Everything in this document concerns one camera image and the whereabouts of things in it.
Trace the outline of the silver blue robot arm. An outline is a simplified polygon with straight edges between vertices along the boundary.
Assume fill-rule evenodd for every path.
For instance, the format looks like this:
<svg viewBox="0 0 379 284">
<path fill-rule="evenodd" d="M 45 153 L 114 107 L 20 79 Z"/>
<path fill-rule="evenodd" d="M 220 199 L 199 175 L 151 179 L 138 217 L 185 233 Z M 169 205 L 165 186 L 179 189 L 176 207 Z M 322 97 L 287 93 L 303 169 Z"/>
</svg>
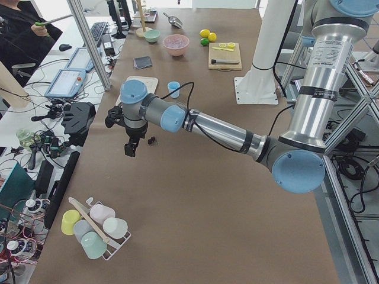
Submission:
<svg viewBox="0 0 379 284">
<path fill-rule="evenodd" d="M 367 34 L 377 1 L 307 2 L 303 34 L 314 40 L 288 130 L 278 138 L 260 136 L 196 109 L 185 109 L 147 91 L 139 80 L 124 82 L 121 104 L 109 110 L 105 125 L 125 128 L 125 154 L 134 156 L 149 123 L 175 133 L 203 134 L 218 145 L 250 155 L 267 167 L 276 183 L 292 193 L 318 188 L 325 176 L 323 133 L 338 98 L 353 46 Z"/>
</svg>

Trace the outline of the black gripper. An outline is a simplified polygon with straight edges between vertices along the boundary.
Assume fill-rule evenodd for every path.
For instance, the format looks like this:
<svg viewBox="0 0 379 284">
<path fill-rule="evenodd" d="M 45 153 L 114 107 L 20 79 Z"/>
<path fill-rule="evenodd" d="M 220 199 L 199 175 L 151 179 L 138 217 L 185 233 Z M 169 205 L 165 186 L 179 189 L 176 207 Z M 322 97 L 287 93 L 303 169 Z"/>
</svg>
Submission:
<svg viewBox="0 0 379 284">
<path fill-rule="evenodd" d="M 124 115 L 121 106 L 114 106 L 108 110 L 105 126 L 111 128 L 114 124 L 123 127 L 129 136 L 129 141 L 124 145 L 124 154 L 129 157 L 135 157 L 140 139 L 145 138 L 147 122 L 141 119 L 130 120 Z"/>
</svg>

